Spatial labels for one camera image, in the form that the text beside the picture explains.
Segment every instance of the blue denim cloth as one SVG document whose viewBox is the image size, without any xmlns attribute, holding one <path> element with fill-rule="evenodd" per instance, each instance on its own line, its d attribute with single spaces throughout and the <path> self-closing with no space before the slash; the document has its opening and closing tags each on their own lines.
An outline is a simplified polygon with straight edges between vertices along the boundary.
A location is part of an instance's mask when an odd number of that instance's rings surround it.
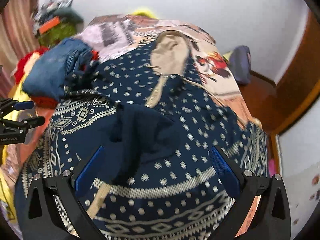
<svg viewBox="0 0 320 240">
<path fill-rule="evenodd" d="M 64 39 L 36 61 L 22 90 L 30 96 L 49 97 L 59 101 L 65 96 L 65 77 L 78 71 L 82 65 L 89 67 L 91 51 L 81 40 Z"/>
</svg>

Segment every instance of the pile of clothes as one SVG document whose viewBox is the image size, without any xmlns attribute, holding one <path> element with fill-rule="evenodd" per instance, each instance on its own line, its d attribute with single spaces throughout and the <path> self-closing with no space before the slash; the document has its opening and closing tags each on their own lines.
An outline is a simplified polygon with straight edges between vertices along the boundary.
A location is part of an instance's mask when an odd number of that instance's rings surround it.
<svg viewBox="0 0 320 240">
<path fill-rule="evenodd" d="M 41 45 L 53 47 L 77 33 L 83 19 L 71 8 L 73 0 L 50 0 L 33 17 L 33 33 Z"/>
<path fill-rule="evenodd" d="M 16 175 L 20 224 L 33 176 L 73 170 L 98 146 L 106 160 L 78 200 L 109 240 L 207 238 L 234 202 L 210 164 L 212 145 L 268 176 L 266 134 L 235 106 L 242 97 L 214 39 L 192 24 L 97 18 L 34 61 L 21 85 L 57 107 Z"/>
</svg>

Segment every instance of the green cloth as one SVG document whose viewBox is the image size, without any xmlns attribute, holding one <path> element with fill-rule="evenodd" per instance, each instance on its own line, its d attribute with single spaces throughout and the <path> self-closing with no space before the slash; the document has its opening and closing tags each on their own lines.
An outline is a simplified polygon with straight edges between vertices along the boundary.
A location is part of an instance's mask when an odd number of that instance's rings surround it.
<svg viewBox="0 0 320 240">
<path fill-rule="evenodd" d="M 61 22 L 47 32 L 38 37 L 40 45 L 52 48 L 64 38 L 71 37 L 77 33 L 76 26 L 73 23 Z"/>
</svg>

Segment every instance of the pink curtain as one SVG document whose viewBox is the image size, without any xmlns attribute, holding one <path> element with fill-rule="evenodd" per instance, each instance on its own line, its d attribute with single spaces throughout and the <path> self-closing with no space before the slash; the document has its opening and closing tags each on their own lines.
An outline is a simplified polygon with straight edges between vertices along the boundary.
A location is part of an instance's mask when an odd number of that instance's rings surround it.
<svg viewBox="0 0 320 240">
<path fill-rule="evenodd" d="M 18 61 L 39 47 L 32 33 L 31 14 L 38 0 L 10 0 L 0 14 L 0 97 L 6 98 L 14 85 L 10 77 Z"/>
</svg>

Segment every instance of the yellow cloth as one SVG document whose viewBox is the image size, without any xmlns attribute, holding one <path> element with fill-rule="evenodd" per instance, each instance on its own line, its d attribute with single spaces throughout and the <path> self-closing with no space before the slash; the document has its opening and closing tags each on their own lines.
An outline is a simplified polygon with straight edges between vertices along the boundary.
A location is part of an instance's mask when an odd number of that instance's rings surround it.
<svg viewBox="0 0 320 240">
<path fill-rule="evenodd" d="M 16 92 L 14 93 L 14 95 L 12 97 L 13 100 L 17 100 L 17 101 L 20 101 L 20 102 L 31 100 L 31 98 L 25 92 L 22 91 L 22 84 L 26 80 L 26 78 L 27 78 L 28 74 L 30 73 L 34 63 L 39 58 L 40 58 L 40 54 L 35 52 L 34 54 L 32 54 L 30 59 L 25 64 L 25 67 L 24 67 L 25 74 L 23 75 L 23 77 L 21 78 L 21 80 L 20 80 L 20 82 L 19 82 L 19 84 L 17 86 Z M 3 118 L 11 120 L 11 121 L 16 121 L 18 119 L 18 111 L 13 110 L 11 113 L 7 114 Z M 7 146 L 5 145 L 4 148 L 3 148 L 3 151 L 2 151 L 2 163 L 3 164 L 5 163 L 5 159 L 7 158 L 7 150 L 6 149 L 7 149 Z"/>
<path fill-rule="evenodd" d="M 13 194 L 5 182 L 2 170 L 0 169 L 0 200 L 1 205 L 7 211 L 6 219 L 10 219 L 12 223 L 17 223 L 17 213 L 13 205 Z"/>
</svg>

